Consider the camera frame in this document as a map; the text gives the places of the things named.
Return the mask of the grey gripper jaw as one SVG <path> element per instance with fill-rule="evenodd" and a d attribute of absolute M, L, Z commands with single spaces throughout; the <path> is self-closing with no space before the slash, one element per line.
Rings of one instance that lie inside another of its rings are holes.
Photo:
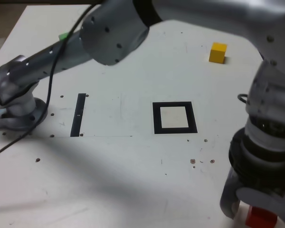
<path fill-rule="evenodd" d="M 250 206 L 262 208 L 276 214 L 285 223 L 285 195 L 267 194 L 250 188 L 236 191 L 238 199 Z"/>

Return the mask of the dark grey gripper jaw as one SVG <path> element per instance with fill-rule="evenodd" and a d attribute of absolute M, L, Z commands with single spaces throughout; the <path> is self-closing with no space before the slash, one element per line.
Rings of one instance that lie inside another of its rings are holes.
<path fill-rule="evenodd" d="M 231 167 L 220 199 L 220 208 L 224 215 L 230 219 L 234 219 L 238 212 L 240 200 L 236 195 L 236 191 L 240 187 L 241 182 L 238 175 Z"/>

